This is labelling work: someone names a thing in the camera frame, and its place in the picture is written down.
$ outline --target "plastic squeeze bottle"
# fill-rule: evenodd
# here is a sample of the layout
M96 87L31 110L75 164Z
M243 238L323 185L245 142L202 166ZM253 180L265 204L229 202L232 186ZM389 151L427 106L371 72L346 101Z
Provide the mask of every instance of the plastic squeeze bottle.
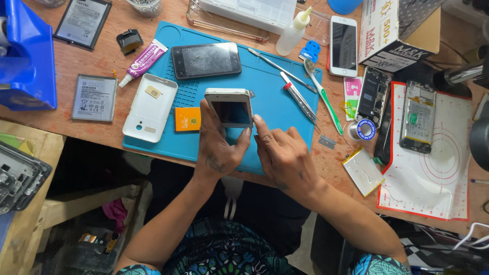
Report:
M278 54L282 56L289 55L299 41L301 41L306 32L306 26L309 24L309 20L311 20L309 17L311 10L312 7L309 7L307 11L299 12L293 24L284 29L284 32L275 45L275 50L277 50Z

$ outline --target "purple glue tube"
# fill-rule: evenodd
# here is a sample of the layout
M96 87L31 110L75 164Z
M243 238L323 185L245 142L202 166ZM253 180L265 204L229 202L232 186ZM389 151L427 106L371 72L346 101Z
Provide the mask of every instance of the purple glue tube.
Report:
M160 43L160 41L153 39L151 44L144 49L136 60L134 60L129 69L127 69L127 74L124 76L124 79L122 79L119 87L122 88L129 83L129 81L142 76L156 62L156 60L167 51L167 47Z

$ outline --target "patterned clothing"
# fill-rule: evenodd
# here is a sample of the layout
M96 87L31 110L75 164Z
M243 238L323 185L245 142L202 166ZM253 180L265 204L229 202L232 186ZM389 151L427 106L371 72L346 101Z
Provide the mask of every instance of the patterned clothing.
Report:
M365 254L354 275L409 275L398 261ZM194 221L163 271L132 265L116 275L305 275L249 228L233 221Z

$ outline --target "phone screen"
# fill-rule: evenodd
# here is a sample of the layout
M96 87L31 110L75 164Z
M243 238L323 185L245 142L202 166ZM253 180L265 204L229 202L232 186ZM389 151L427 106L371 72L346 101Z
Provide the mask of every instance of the phone screen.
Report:
M221 123L250 123L246 102L212 101L212 107Z
M228 43L182 48L187 76L233 70Z
M333 22L332 66L356 69L356 27Z

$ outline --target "pink cloth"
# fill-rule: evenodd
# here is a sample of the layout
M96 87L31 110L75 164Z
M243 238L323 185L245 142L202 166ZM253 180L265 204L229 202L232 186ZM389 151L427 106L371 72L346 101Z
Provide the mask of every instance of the pink cloth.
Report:
M124 219L127 217L127 210L122 204L121 199L117 199L108 204L102 205L105 215L112 220L116 221L116 226L114 232L123 233L124 232Z

